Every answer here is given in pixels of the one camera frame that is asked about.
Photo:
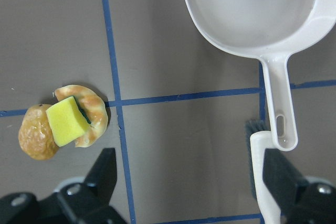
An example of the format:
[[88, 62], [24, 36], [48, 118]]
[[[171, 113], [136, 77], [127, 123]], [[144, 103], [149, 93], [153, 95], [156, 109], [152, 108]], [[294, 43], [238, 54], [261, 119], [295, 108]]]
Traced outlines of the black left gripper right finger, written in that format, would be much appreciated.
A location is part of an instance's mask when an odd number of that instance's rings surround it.
[[263, 182], [286, 223], [335, 223], [335, 186], [303, 176], [278, 149], [265, 150]]

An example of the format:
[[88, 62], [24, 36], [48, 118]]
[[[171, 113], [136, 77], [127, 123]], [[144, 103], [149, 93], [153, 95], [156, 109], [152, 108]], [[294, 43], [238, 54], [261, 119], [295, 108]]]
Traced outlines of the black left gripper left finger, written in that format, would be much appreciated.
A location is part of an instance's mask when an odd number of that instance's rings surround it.
[[123, 223], [110, 206], [117, 182], [115, 152], [104, 148], [83, 181], [64, 183], [43, 200], [24, 191], [2, 197], [1, 223]]

